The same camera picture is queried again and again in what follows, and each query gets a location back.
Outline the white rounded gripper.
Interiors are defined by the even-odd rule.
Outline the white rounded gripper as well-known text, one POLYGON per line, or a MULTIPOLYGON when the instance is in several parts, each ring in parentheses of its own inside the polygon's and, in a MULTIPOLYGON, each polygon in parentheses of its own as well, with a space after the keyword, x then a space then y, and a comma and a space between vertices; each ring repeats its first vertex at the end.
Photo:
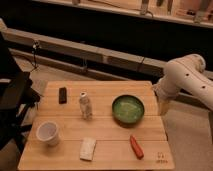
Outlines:
MULTIPOLYGON (((154 93, 156 94, 157 93, 157 85, 154 84, 152 89, 153 89, 154 93)), ((156 99, 157 99, 157 104, 158 104, 158 114, 163 116, 169 110, 170 101, 161 99, 157 94, 156 94, 156 99)))

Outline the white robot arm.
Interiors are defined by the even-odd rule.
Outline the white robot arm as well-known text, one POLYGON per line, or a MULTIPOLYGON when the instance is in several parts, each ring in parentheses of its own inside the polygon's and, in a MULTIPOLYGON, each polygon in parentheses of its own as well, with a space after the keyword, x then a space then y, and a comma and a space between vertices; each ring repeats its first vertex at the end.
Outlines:
POLYGON ((204 58, 198 54, 175 58, 165 64, 164 76, 153 85, 160 115, 166 114, 170 101, 178 96, 181 89, 213 111, 213 81, 203 74, 205 67, 204 58))

